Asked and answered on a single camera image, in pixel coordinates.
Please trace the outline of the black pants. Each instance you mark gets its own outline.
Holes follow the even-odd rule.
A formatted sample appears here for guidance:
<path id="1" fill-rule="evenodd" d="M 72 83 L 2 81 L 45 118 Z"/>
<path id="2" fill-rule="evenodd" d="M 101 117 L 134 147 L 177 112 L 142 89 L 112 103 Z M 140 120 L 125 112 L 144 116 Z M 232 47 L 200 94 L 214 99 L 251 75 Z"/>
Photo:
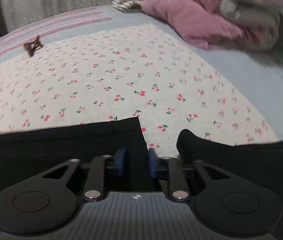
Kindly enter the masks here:
<path id="1" fill-rule="evenodd" d="M 283 141 L 229 146 L 184 129 L 171 139 L 183 162 L 200 159 L 268 188 L 283 205 Z M 125 147 L 131 164 L 128 191 L 154 187 L 148 178 L 148 152 L 137 118 L 0 135 L 0 191 L 69 159 L 86 163 Z M 283 213 L 275 235 L 283 239 Z"/>

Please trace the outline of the cherry print bed sheet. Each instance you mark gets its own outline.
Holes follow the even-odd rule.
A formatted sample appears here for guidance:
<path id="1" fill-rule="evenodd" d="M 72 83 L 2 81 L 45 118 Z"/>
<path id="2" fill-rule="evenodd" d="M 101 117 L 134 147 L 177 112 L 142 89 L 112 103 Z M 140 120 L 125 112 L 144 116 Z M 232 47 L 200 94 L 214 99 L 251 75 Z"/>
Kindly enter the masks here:
<path id="1" fill-rule="evenodd" d="M 226 144 L 283 139 L 283 58 L 204 51 L 166 24 L 104 7 L 111 19 L 0 56 L 0 134 L 138 117 L 163 147 L 187 128 Z"/>

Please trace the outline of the brown hair claw clip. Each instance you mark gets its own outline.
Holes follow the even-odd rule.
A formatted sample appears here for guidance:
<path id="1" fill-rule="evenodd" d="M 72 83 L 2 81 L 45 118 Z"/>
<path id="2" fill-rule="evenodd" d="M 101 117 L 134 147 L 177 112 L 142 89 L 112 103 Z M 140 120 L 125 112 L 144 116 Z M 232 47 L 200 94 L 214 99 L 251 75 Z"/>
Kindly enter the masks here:
<path id="1" fill-rule="evenodd" d="M 41 49 L 43 47 L 43 44 L 40 41 L 40 35 L 38 35 L 34 41 L 27 42 L 23 45 L 24 50 L 28 53 L 30 57 L 33 57 L 35 54 L 35 51 L 38 49 Z"/>

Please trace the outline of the pink folded quilt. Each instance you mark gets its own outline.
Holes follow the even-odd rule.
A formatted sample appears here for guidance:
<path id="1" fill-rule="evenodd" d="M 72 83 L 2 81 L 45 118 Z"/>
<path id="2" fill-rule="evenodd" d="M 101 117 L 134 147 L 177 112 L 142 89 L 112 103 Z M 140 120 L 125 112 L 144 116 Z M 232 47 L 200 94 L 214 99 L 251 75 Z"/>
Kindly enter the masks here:
<path id="1" fill-rule="evenodd" d="M 141 10 L 198 48 L 283 50 L 283 0 L 142 0 Z"/>

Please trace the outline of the striped folded cloth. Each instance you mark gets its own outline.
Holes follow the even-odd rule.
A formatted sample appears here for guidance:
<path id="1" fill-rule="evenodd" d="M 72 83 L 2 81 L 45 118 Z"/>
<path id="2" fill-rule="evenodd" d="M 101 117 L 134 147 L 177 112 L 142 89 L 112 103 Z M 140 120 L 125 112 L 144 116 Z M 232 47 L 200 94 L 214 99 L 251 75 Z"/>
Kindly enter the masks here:
<path id="1" fill-rule="evenodd" d="M 114 9 L 121 12 L 141 12 L 143 0 L 113 0 Z"/>

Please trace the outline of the pink striped blanket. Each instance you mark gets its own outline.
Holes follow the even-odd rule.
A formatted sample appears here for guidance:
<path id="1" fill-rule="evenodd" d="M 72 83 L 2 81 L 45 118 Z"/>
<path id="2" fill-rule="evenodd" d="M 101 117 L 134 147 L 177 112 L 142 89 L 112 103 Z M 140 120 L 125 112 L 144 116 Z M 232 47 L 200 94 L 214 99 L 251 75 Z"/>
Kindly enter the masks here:
<path id="1" fill-rule="evenodd" d="M 46 37 L 58 31 L 88 25 L 91 23 L 109 21 L 112 18 L 96 7 L 79 9 L 55 15 L 0 37 L 0 56 L 13 49 L 19 48 L 35 38 Z"/>

